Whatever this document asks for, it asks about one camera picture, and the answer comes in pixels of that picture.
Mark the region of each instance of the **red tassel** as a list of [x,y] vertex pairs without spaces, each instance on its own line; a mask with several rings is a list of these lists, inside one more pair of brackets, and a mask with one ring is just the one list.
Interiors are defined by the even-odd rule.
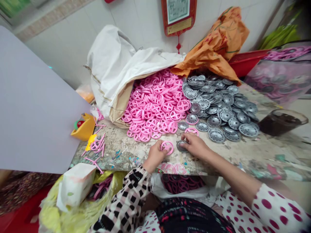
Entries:
[[178,50],[178,54],[180,54],[179,50],[181,47],[182,47],[182,45],[179,43],[179,35],[178,35],[178,45],[176,46],[176,49]]

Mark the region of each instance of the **woman's left hand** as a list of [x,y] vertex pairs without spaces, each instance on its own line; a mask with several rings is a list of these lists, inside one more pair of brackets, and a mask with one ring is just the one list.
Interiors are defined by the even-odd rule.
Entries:
[[167,150],[161,150],[162,140],[158,140],[149,150],[148,158],[143,164],[143,168],[150,174],[153,173],[157,166],[163,161],[167,155]]

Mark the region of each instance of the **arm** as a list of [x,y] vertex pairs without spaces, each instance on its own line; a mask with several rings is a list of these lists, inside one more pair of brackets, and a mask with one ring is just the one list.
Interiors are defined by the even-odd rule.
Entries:
[[126,175],[123,189],[113,197],[90,232],[133,232],[136,229],[137,217],[151,191],[151,173],[167,154],[166,150],[161,151],[162,142],[158,140],[150,148],[144,164]]
[[189,144],[182,144],[193,156],[212,165],[231,186],[233,191],[251,207],[256,193],[262,183],[229,163],[216,152],[212,151],[205,142],[193,133],[185,133],[181,139],[187,139]]
[[[185,133],[181,139],[185,138],[189,144],[185,143],[182,146],[193,156],[217,169],[232,187],[234,193],[252,210],[258,221],[267,227],[270,232],[310,232],[308,227],[311,226],[311,216],[298,203],[287,199],[229,163],[212,151],[195,134]],[[249,209],[239,211],[240,213],[243,211],[249,212]]]

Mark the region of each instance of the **orange plastic bag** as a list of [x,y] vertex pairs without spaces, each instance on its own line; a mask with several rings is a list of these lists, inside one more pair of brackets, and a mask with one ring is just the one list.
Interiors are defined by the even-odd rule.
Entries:
[[188,77],[191,70],[206,67],[221,77],[238,81],[238,85],[241,85],[228,61],[240,51],[248,34],[249,30],[241,21],[241,8],[230,7],[214,23],[207,36],[171,72]]

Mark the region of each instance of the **pile of silver hubcaps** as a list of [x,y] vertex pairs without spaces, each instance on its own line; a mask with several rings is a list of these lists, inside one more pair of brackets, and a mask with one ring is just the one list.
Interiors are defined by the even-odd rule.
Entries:
[[192,76],[183,83],[182,90],[191,107],[186,122],[179,123],[179,129],[187,129],[188,123],[196,124],[199,131],[207,132],[209,138],[218,143],[225,139],[238,142],[242,135],[258,136],[257,106],[239,93],[233,81],[217,75]]

